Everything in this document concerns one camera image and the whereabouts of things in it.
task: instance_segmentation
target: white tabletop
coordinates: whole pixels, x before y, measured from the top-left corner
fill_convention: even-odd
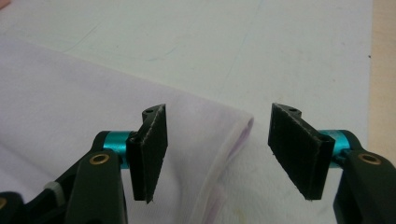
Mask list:
[[[371,20],[370,0],[14,0],[0,34],[252,113],[217,223],[334,223],[340,171],[322,201],[305,201],[267,146],[271,103],[366,147]]]

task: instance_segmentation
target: brass screw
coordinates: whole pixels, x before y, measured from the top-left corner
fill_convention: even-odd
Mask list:
[[[108,156],[107,154],[104,154],[104,153],[98,154],[98,155],[92,156],[90,158],[90,164],[100,165],[100,164],[107,162],[109,159],[110,159],[110,156]]]
[[[367,153],[361,153],[359,154],[359,159],[362,161],[365,161],[367,163],[370,163],[372,165],[379,165],[381,164],[381,160],[373,155],[367,154]]]
[[[0,210],[1,210],[2,208],[4,208],[4,207],[6,206],[6,204],[7,204],[7,199],[5,199],[5,198],[0,198]]]

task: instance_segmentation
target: folded cloth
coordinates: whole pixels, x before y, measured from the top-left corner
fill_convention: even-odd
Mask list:
[[[224,202],[217,185],[253,118],[145,79],[0,36],[0,191],[30,201],[90,148],[103,130],[136,131],[141,112],[166,104],[168,142],[154,202],[133,201],[130,223],[211,223]]]

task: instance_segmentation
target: wooden surface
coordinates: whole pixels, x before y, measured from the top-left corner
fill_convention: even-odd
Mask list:
[[[396,1],[374,0],[369,150],[396,164]]]

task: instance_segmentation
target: white cloth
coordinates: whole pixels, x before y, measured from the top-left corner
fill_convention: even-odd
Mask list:
[[[225,195],[217,185],[253,118],[198,98],[0,36],[0,191],[30,201],[90,148],[103,130],[137,130],[141,112],[166,104],[169,147],[154,202],[133,201],[131,223],[210,223]]]

